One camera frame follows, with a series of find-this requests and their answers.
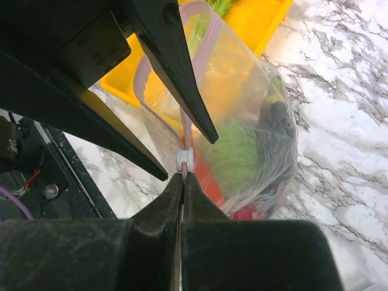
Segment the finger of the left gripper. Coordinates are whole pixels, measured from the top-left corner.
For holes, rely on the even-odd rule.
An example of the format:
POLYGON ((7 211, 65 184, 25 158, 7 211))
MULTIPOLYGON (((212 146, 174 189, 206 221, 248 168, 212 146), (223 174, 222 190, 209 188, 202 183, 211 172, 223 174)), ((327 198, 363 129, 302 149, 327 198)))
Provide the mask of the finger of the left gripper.
POLYGON ((177 1, 130 1, 132 29, 152 68, 188 117, 214 144, 219 136, 196 84, 177 1))

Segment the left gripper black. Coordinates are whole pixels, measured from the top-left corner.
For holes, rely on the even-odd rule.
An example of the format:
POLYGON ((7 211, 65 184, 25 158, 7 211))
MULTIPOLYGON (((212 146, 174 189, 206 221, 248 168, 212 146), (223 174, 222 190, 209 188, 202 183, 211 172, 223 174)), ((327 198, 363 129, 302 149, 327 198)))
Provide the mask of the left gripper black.
POLYGON ((131 53, 133 1, 1 1, 1 108, 168 174, 89 91, 131 53))

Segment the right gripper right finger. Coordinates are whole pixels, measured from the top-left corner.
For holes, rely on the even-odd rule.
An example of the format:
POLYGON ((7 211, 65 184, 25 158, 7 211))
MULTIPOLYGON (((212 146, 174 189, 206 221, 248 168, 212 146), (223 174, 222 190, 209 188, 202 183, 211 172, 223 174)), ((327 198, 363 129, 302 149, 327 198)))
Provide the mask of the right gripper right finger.
POLYGON ((189 173, 182 222, 184 290, 342 290, 328 241, 304 220, 234 221, 189 173))

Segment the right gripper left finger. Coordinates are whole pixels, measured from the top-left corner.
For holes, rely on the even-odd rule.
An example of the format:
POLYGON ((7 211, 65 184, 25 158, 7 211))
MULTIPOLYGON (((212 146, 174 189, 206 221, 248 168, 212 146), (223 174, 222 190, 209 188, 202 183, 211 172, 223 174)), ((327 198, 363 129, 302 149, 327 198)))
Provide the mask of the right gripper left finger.
POLYGON ((38 219, 1 227, 2 290, 178 290, 183 181, 129 219, 38 219))

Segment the red apple toy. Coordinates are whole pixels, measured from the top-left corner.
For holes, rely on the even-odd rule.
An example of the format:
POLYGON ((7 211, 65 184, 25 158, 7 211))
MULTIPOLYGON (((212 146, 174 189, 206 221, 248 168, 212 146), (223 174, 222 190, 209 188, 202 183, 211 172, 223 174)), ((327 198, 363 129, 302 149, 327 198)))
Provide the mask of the red apple toy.
POLYGON ((255 207, 245 206, 238 211, 236 211, 231 219, 235 221, 255 221, 255 220, 265 220, 267 215, 265 212, 262 212, 255 207))

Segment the clear zip top bag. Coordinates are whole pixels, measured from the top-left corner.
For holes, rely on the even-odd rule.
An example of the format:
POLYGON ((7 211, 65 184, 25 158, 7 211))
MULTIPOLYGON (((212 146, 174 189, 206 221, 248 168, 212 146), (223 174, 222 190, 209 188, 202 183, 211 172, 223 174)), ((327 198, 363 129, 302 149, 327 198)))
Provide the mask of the clear zip top bag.
POLYGON ((283 204, 296 171, 297 132, 283 79, 224 22, 222 8, 190 1, 179 11, 219 138, 206 140, 143 56, 133 91, 145 127, 169 173, 194 173, 232 219, 268 219, 283 204))

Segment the green cabbage toy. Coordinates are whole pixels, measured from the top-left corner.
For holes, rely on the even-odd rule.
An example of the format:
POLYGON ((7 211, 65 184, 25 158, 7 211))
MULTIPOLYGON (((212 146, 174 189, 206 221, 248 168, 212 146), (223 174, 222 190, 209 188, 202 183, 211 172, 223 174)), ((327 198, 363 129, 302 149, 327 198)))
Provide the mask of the green cabbage toy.
POLYGON ((251 126, 225 121, 217 126, 219 140, 196 140, 196 148, 210 167, 224 197, 230 198, 251 185, 259 168, 259 144, 251 126))

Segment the white celery toy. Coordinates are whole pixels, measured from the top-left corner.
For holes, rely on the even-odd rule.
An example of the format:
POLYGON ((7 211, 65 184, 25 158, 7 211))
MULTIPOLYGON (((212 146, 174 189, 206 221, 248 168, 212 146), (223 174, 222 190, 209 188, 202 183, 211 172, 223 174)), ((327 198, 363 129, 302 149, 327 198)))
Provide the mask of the white celery toy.
MULTIPOLYGON (((233 0, 206 0, 206 3, 211 6, 215 13, 224 17, 229 13, 231 5, 234 3, 233 0)), ((200 13, 192 16, 189 20, 187 29, 187 46, 189 49, 190 57, 193 58, 198 50, 200 43, 208 29, 210 23, 210 13, 200 13)))

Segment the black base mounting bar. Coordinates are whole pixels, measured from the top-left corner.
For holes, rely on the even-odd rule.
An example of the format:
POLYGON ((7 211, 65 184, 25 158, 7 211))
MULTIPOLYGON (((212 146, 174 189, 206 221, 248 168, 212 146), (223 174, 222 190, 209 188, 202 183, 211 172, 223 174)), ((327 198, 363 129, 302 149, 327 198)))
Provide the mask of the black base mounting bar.
POLYGON ((1 110, 1 222, 115 218, 64 134, 1 110))

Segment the yellow plastic tray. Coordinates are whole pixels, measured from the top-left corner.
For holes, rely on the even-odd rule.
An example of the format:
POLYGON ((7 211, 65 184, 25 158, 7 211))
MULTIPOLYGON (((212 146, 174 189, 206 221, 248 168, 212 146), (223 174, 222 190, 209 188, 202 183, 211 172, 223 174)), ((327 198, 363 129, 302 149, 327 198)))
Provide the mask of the yellow plastic tray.
MULTIPOLYGON (((292 0, 232 1, 227 14, 222 18, 245 45, 259 56, 279 24, 285 20, 292 4, 292 0)), ((127 42, 132 50, 130 56, 102 77, 100 86, 126 104, 138 108, 140 103, 133 92, 133 80, 143 50, 135 35, 128 37, 127 42)))

